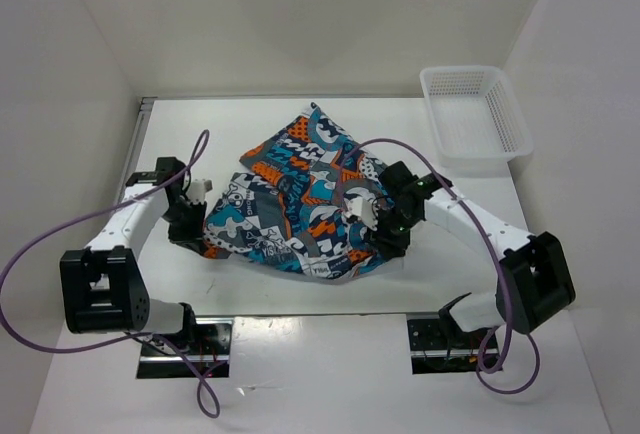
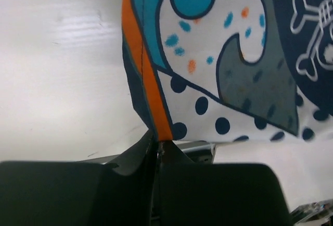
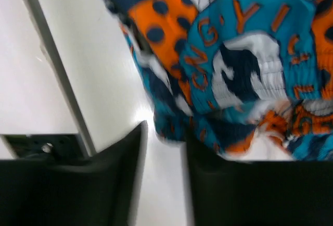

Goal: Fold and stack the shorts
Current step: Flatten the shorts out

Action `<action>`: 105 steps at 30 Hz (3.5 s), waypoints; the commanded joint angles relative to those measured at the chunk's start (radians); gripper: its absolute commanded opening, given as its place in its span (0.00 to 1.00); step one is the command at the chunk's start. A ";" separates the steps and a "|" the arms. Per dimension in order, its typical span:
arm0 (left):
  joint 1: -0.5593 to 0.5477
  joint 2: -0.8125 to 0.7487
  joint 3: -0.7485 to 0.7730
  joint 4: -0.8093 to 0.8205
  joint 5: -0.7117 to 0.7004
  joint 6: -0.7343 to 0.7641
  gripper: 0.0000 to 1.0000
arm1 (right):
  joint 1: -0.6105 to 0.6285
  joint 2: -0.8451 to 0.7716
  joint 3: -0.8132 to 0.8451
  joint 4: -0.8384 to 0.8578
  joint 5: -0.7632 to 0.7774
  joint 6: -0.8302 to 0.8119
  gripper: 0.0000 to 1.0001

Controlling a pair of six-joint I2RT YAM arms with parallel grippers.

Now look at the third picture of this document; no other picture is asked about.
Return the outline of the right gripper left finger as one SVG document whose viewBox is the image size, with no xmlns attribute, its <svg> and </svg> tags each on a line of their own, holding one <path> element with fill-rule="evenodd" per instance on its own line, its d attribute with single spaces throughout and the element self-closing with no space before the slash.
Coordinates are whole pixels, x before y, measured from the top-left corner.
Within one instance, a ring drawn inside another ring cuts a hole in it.
<svg viewBox="0 0 333 226">
<path fill-rule="evenodd" d="M 147 123 L 88 158 L 66 139 L 1 161 L 1 225 L 129 225 L 136 213 Z"/>
</svg>

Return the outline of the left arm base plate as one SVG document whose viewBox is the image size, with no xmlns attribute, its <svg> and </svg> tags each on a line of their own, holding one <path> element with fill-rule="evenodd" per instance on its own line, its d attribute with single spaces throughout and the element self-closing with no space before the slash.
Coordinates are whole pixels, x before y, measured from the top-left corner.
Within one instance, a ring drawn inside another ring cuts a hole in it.
<svg viewBox="0 0 333 226">
<path fill-rule="evenodd" d="M 79 134 L 5 135 L 5 140 L 19 158 L 70 160 L 88 157 Z"/>
</svg>

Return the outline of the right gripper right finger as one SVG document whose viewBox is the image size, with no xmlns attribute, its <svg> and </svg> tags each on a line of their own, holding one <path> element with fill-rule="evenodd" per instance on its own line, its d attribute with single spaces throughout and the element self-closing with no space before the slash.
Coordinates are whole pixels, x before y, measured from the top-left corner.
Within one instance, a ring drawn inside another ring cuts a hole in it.
<svg viewBox="0 0 333 226">
<path fill-rule="evenodd" d="M 227 161 L 185 134 L 194 225 L 332 225 L 332 163 Z"/>
</svg>

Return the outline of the colourful patterned shorts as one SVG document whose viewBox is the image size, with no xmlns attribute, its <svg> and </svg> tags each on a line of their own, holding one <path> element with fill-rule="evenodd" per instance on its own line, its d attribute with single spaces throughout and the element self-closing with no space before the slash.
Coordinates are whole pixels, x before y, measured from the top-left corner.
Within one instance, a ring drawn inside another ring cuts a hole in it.
<svg viewBox="0 0 333 226">
<path fill-rule="evenodd" d="M 332 0 L 103 0 L 156 133 L 228 160 L 332 160 Z"/>
</svg>

